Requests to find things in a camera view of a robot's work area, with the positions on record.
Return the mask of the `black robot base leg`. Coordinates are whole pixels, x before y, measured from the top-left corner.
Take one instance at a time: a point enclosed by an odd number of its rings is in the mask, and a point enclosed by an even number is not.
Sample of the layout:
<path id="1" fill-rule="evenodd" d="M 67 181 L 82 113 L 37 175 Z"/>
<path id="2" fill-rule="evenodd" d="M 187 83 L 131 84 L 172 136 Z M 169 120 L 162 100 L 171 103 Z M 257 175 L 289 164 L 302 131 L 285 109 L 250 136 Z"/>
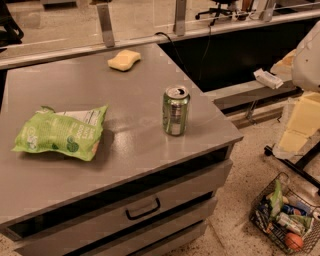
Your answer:
<path id="1" fill-rule="evenodd" d="M 278 161 L 286 165 L 289 169 L 300 175 L 306 181 L 315 186 L 320 196 L 320 182 L 312 175 L 308 174 L 304 168 L 320 153 L 320 142 L 313 146 L 306 154 L 304 154 L 296 163 L 291 162 L 288 159 L 277 158 Z"/>

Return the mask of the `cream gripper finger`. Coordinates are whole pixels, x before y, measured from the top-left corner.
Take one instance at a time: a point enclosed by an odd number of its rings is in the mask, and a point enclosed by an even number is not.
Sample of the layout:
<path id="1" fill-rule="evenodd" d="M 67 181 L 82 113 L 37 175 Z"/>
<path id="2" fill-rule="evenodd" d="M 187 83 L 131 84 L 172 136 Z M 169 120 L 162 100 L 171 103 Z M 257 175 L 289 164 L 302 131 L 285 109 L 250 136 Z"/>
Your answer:
<path id="1" fill-rule="evenodd" d="M 284 152 L 297 153 L 320 129 L 320 94 L 303 94 L 293 104 L 279 147 Z"/>
<path id="2" fill-rule="evenodd" d="M 296 50 L 290 51 L 281 60 L 276 62 L 270 69 L 270 72 L 282 80 L 290 80 L 292 78 L 291 68 Z"/>

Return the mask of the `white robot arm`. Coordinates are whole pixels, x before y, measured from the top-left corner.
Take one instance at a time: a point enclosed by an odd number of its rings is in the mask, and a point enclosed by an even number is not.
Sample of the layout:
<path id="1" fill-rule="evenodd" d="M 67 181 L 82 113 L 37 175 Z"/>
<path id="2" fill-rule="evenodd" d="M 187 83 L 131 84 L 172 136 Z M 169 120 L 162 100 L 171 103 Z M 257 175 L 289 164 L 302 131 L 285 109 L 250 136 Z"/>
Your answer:
<path id="1" fill-rule="evenodd" d="M 320 21 L 271 68 L 284 81 L 303 90 L 297 99 L 289 99 L 283 109 L 281 136 L 274 147 L 280 159 L 297 154 L 320 129 Z"/>

